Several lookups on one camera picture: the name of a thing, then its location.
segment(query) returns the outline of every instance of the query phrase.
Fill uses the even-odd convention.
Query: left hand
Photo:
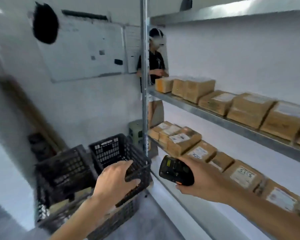
[[[127,169],[133,161],[119,161],[106,167],[99,175],[91,198],[97,198],[106,203],[110,210],[119,203],[127,193],[136,188],[141,180],[125,181]]]

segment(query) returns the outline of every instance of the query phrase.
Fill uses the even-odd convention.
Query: gray floor
[[[184,240],[180,232],[157,205],[151,195],[141,193],[136,214],[106,240]],[[49,235],[41,229],[26,232],[0,207],[0,240],[46,240]]]

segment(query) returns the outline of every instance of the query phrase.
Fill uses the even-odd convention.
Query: person
[[[181,193],[232,206],[278,240],[300,240],[299,216],[237,186],[208,163],[179,159],[194,175],[192,186],[176,185]],[[131,164],[132,161],[120,161],[105,168],[97,179],[92,197],[82,203],[50,240],[83,240],[95,230],[100,219],[140,183],[138,179],[128,183],[124,180]]]
[[[150,75],[150,84],[154,85],[155,80],[161,77],[168,77],[169,74],[165,71],[166,67],[164,64],[164,59],[158,49],[163,45],[164,34],[160,29],[153,28],[149,32],[149,75]],[[141,86],[141,56],[139,57],[137,65],[137,76],[140,77],[140,86]],[[153,114],[157,108],[158,101],[160,99],[148,95],[148,127],[151,127],[151,121]]]

